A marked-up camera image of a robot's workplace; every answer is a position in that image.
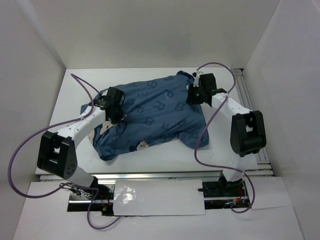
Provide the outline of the blue cartoon print pillowcase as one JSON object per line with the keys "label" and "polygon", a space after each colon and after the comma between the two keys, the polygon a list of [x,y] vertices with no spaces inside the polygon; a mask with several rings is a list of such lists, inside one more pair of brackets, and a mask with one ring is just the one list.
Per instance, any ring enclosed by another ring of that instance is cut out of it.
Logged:
{"label": "blue cartoon print pillowcase", "polygon": [[124,92],[121,108],[124,120],[105,121],[89,135],[93,148],[103,161],[118,155],[179,139],[188,148],[209,144],[206,120],[200,105],[186,103],[187,85],[194,77],[179,71],[163,78],[116,86]]}

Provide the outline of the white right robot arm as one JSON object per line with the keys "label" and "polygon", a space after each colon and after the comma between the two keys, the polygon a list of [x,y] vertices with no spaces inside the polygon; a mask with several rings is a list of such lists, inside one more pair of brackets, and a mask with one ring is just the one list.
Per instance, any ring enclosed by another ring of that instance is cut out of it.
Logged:
{"label": "white right robot arm", "polygon": [[220,194],[230,196],[236,189],[234,182],[243,177],[244,171],[257,168],[255,155],[266,146],[263,114],[242,106],[226,90],[217,88],[213,73],[196,71],[192,75],[194,83],[187,86],[186,103],[206,103],[230,121],[229,142],[234,156],[223,168],[222,176],[225,179],[218,184]]}

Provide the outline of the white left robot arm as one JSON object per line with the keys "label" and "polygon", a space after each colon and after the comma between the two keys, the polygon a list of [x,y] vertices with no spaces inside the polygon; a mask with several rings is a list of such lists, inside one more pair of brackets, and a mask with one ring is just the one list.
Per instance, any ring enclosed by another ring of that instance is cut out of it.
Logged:
{"label": "white left robot arm", "polygon": [[78,166],[76,149],[82,140],[106,121],[118,124],[125,118],[122,104],[125,93],[109,87],[104,95],[93,99],[73,123],[56,132],[46,131],[40,140],[37,167],[70,183],[81,186],[88,200],[99,193],[98,179]]}

